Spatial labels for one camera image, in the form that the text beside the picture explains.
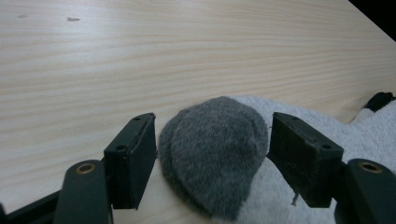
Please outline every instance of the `wooden table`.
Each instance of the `wooden table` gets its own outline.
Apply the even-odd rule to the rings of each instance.
[[[347,0],[0,0],[0,202],[14,211],[101,159],[134,116],[254,94],[349,121],[395,92],[396,44]],[[206,223],[156,162],[115,223]]]

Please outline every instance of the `plush toy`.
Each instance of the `plush toy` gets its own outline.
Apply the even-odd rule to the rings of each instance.
[[[309,208],[265,158],[274,112],[290,114],[345,152],[396,170],[396,101],[375,95],[349,124],[254,96],[224,96],[180,111],[159,144],[163,175],[196,211],[224,223],[334,223],[331,208]]]

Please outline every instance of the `black plastic bracket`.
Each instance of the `black plastic bracket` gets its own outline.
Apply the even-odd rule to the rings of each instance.
[[[363,159],[344,164],[343,152],[303,120],[274,114],[267,157],[308,206],[329,207],[334,198],[337,224],[396,223],[394,173]]]
[[[154,114],[140,115],[105,149],[110,201],[114,209],[138,208],[157,158]]]
[[[101,161],[82,161],[67,170],[53,223],[113,223]]]
[[[56,204],[59,199],[59,191],[30,203],[7,216],[2,208],[3,216],[0,218],[1,224],[50,224],[52,223]]]
[[[344,150],[303,120],[275,113],[267,157],[310,207],[329,207],[330,178]]]

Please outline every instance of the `gray felt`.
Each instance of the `gray felt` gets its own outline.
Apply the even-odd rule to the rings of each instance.
[[[256,110],[228,97],[181,111],[164,127],[159,159],[170,185],[206,215],[235,220],[267,153]]]

